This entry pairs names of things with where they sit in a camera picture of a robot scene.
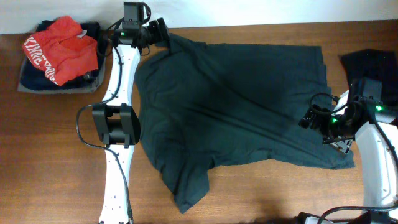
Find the black garment white logo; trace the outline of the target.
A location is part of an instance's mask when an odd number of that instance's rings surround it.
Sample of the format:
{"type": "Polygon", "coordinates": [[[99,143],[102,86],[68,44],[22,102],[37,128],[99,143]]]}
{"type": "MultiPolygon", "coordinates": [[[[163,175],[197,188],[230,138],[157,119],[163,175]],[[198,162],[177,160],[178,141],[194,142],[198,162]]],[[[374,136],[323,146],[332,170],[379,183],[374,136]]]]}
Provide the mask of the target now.
{"type": "Polygon", "coordinates": [[[339,56],[349,84],[361,77],[382,82],[382,101],[397,106],[397,52],[364,49],[339,56]]]}

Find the dark green t-shirt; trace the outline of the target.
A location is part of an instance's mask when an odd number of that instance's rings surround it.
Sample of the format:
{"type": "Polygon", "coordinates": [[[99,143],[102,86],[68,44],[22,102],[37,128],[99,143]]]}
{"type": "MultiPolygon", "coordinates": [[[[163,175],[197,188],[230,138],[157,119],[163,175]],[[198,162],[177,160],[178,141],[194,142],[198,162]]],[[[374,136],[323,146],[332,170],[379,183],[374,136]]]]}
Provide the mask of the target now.
{"type": "Polygon", "coordinates": [[[181,213],[210,189],[208,171],[263,160],[354,167],[299,122],[313,96],[330,94],[319,46],[207,44],[172,34],[143,63],[140,142],[181,213]]]}

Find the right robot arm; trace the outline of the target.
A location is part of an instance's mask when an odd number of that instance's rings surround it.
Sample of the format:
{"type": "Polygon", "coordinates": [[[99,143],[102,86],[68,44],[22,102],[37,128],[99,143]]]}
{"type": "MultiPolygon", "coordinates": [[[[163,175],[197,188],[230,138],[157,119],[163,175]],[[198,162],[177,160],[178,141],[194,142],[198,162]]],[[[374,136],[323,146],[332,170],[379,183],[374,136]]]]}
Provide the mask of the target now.
{"type": "Polygon", "coordinates": [[[323,144],[348,153],[356,143],[363,167],[364,204],[331,208],[322,215],[302,212],[294,223],[331,223],[329,215],[359,211],[345,223],[397,223],[397,109],[382,101],[382,82],[362,77],[353,80],[348,91],[332,96],[336,103],[328,110],[309,103],[299,125],[318,131],[323,144]]]}

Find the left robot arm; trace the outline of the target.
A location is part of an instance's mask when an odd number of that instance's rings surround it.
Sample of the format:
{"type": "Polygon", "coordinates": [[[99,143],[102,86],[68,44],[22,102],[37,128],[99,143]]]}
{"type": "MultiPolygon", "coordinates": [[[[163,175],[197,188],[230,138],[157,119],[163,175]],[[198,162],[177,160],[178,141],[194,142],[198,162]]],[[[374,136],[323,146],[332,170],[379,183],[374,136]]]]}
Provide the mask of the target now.
{"type": "Polygon", "coordinates": [[[132,223],[129,173],[134,146],[141,127],[132,107],[133,81],[143,49],[167,40],[169,30],[162,18],[151,19],[144,2],[125,2],[123,18],[110,37],[112,69],[106,94],[92,109],[93,121],[106,156],[104,201],[99,222],[132,223]]]}

